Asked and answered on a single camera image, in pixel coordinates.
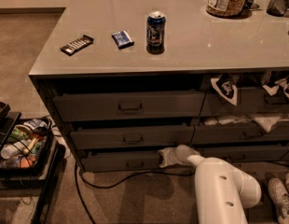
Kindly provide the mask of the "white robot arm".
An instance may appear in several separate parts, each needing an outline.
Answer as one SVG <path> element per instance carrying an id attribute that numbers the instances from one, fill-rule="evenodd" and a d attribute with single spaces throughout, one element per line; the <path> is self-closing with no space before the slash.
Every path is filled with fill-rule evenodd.
<path id="1" fill-rule="evenodd" d="M 244 209 L 256 206 L 261 188 L 251 175 L 219 158 L 204 158 L 186 145 L 158 151 L 159 165 L 195 168 L 195 195 L 199 224 L 248 224 Z"/>

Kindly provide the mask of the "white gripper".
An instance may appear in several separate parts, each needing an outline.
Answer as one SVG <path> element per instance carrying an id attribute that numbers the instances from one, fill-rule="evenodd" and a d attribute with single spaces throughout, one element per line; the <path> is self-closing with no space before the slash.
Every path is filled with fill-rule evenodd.
<path id="1" fill-rule="evenodd" d="M 158 151 L 158 154 L 161 157 L 161 163 L 159 168 L 166 168 L 173 165 L 186 165 L 183 161 L 182 156 L 178 153 L 176 147 L 166 147 Z"/>

